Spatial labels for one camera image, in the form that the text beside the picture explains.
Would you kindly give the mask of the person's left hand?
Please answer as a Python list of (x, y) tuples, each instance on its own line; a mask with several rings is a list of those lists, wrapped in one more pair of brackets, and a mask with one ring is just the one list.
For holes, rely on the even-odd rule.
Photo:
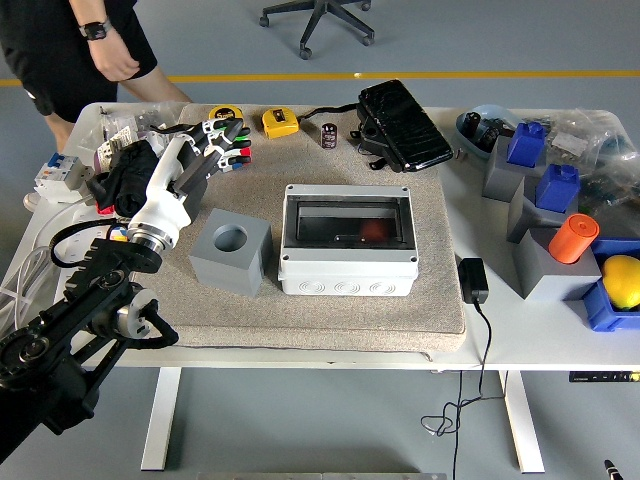
[(88, 42), (97, 70), (111, 82), (131, 79), (140, 70), (139, 62), (130, 54), (120, 34), (112, 28), (106, 36)]

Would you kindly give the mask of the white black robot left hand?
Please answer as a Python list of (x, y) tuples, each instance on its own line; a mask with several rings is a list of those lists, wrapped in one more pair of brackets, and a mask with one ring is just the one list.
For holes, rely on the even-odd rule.
[(205, 120), (170, 141), (146, 187), (146, 202), (131, 218), (127, 236), (162, 251), (175, 247), (192, 223), (211, 175), (230, 166), (237, 139), (249, 133), (241, 118)]

